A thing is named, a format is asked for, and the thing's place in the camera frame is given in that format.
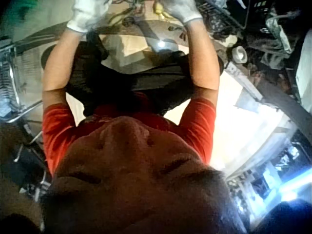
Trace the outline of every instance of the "white cloth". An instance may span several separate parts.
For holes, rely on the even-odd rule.
[[[194,0],[159,0],[165,12],[177,18],[183,24],[195,19],[202,19]]]
[[[105,16],[112,0],[75,0],[73,18],[67,27],[80,32],[88,32],[102,17]]]

